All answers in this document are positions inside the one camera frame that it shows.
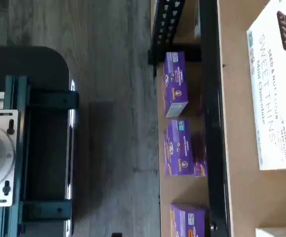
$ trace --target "box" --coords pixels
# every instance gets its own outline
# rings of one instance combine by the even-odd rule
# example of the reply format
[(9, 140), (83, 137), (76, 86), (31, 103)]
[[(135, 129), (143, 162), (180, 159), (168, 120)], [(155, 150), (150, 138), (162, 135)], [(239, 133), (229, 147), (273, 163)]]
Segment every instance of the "box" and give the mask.
[(247, 40), (259, 168), (286, 169), (286, 0), (270, 0)]
[(256, 237), (286, 237), (286, 228), (256, 229)]
[(170, 121), (163, 134), (163, 146), (166, 176), (207, 176), (203, 135), (195, 133), (191, 138), (188, 120)]
[(191, 136), (195, 176), (207, 176), (205, 130)]
[(194, 175), (189, 121), (171, 120), (163, 135), (165, 175)]
[(166, 53), (163, 72), (165, 117), (177, 117), (188, 103), (184, 53)]
[(204, 237), (205, 211), (185, 204), (170, 207), (171, 237)]

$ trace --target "purple snack box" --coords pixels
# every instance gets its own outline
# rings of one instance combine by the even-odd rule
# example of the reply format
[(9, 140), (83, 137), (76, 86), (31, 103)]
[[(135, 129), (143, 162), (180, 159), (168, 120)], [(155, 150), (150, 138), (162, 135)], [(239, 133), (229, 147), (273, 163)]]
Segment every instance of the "purple snack box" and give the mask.
[(190, 205), (172, 204), (170, 206), (172, 237), (204, 237), (205, 211)]
[(197, 132), (191, 140), (195, 161), (195, 176), (207, 176), (205, 130)]
[(188, 103), (184, 52), (166, 53), (163, 71), (165, 117), (177, 117)]
[(195, 163), (187, 120), (171, 120), (163, 135), (165, 175), (194, 175)]

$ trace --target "wooden floor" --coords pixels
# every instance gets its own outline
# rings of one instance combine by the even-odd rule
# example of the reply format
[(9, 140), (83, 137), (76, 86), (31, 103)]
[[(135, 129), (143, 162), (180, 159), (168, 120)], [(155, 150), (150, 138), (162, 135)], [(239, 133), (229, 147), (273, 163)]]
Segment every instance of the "wooden floor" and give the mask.
[(147, 0), (9, 0), (0, 9), (0, 45), (57, 50), (80, 92), (74, 236), (160, 236), (149, 44)]

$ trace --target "black metal rail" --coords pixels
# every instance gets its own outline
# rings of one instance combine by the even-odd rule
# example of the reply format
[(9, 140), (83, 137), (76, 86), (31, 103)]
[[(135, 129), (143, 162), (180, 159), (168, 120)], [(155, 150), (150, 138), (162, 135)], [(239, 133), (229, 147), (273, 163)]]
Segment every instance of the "black metal rail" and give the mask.
[(212, 237), (230, 237), (217, 0), (200, 0), (206, 155)]

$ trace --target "bolt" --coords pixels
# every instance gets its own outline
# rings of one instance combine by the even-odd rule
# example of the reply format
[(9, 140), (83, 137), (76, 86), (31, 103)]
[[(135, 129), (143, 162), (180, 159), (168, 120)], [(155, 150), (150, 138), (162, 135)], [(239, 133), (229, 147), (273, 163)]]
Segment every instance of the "bolt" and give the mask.
[(210, 224), (210, 229), (211, 229), (211, 231), (216, 231), (217, 225), (216, 224)]

